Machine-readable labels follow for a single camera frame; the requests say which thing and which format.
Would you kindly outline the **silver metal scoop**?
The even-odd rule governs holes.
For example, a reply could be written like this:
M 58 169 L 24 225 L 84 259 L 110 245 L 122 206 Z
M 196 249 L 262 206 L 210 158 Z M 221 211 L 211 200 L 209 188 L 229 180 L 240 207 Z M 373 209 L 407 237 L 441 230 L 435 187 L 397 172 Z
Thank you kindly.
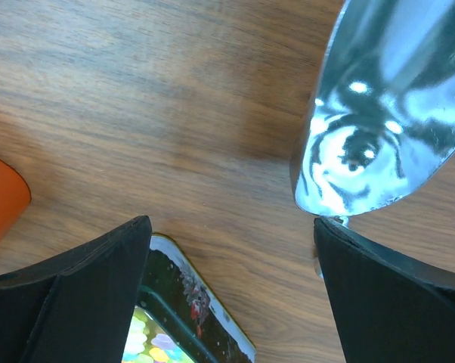
M 347 222 L 454 153 L 455 1 L 346 1 L 293 148 L 296 205 Z

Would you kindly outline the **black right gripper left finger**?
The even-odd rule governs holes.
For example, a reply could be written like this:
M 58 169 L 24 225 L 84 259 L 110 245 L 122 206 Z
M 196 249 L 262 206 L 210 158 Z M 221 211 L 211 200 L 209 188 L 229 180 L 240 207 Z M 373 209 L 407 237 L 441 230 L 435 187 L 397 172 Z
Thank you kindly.
M 151 234 L 138 216 L 0 275 L 0 362 L 120 362 Z

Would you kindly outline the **tin of star candies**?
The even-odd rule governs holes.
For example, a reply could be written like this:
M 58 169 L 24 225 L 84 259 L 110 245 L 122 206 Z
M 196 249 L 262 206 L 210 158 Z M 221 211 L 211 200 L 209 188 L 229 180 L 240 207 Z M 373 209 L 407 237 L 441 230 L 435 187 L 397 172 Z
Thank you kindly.
M 123 362 L 254 362 L 251 340 L 179 245 L 154 234 Z

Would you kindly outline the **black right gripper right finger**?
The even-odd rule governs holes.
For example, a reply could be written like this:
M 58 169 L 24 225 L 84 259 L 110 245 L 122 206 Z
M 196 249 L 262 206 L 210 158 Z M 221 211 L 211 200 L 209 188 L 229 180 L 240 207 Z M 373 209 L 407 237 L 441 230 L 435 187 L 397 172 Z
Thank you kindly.
M 347 362 L 455 362 L 455 273 L 325 217 L 314 242 Z

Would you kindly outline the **orange box of candies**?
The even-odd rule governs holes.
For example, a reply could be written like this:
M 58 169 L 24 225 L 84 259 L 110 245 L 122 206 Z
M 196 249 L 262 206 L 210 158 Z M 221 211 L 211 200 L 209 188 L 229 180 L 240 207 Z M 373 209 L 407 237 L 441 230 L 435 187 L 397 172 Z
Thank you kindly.
M 0 160 L 0 241 L 31 202 L 31 193 L 23 177 Z

